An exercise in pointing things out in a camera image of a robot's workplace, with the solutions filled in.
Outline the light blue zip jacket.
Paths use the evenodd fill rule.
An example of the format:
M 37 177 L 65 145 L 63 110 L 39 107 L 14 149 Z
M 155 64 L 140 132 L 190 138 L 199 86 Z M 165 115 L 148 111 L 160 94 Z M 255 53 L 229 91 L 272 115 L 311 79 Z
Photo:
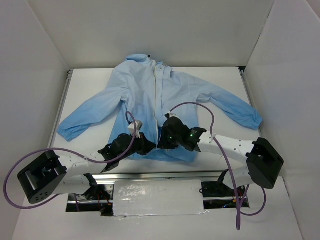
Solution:
M 198 126 L 195 102 L 211 102 L 231 120 L 252 130 L 258 129 L 263 121 L 255 108 L 220 86 L 175 71 L 148 55 L 133 54 L 114 68 L 106 88 L 64 119 L 57 132 L 66 141 L 72 141 L 118 110 L 111 141 L 127 132 L 125 114 L 131 112 L 142 122 L 145 137 L 156 143 L 170 110 L 188 127 Z

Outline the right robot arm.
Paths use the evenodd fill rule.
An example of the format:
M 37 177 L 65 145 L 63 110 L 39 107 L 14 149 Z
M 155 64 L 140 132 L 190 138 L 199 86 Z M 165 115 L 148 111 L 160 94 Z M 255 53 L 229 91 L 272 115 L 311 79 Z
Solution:
M 251 184 L 273 189 L 284 164 L 265 138 L 240 140 L 213 134 L 201 127 L 188 128 L 175 116 L 165 121 L 158 147 L 164 150 L 183 147 L 190 152 L 221 154 L 242 163 L 242 167 L 225 170 L 220 175 L 217 189 L 223 196 L 230 195 L 235 187 Z

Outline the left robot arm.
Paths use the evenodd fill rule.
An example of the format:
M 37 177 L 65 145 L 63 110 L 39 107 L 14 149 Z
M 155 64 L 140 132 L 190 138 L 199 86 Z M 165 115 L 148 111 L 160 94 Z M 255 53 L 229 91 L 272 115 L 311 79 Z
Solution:
M 156 148 L 143 133 L 120 134 L 111 144 L 98 150 L 97 157 L 86 157 L 72 150 L 68 156 L 51 148 L 23 168 L 17 178 L 30 204 L 38 204 L 52 194 L 78 194 L 91 200 L 98 194 L 96 174 L 116 168 L 119 162 L 134 154 L 145 156 Z

